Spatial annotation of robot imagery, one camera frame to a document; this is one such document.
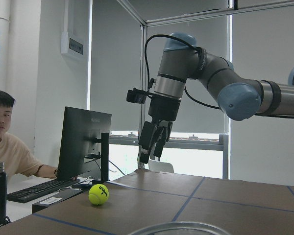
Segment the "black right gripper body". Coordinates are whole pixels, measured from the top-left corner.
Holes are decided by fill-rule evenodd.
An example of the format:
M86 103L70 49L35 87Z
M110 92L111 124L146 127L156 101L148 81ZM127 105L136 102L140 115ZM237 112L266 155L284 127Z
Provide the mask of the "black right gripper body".
M153 96L151 98L148 114L152 122L176 121L181 101L164 96Z

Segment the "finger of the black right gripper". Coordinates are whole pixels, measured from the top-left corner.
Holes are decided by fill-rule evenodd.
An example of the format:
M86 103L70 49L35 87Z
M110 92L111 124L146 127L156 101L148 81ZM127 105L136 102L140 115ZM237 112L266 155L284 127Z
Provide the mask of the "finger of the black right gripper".
M164 145L169 141L170 134L172 130L173 122L171 121L162 121L160 122L157 131L156 131L156 139L155 139L155 148L153 155L155 157L161 157Z
M155 143L158 142L160 133L159 125L157 123L148 121L144 122L139 137L139 146L141 147L141 150L139 151L139 162L144 164L148 163L151 150Z

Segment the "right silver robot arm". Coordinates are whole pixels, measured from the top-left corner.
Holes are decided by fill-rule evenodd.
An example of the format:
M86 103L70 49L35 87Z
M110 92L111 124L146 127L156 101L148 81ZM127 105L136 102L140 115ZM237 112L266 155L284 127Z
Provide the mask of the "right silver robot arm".
M148 89L133 89L127 100L144 103L150 98L149 115L139 138L138 160L146 164L150 154L159 157L169 140L186 81L198 80L230 119L241 121L252 116L294 118L294 83L245 79L232 64L196 46L194 37L173 33L167 36L158 75Z

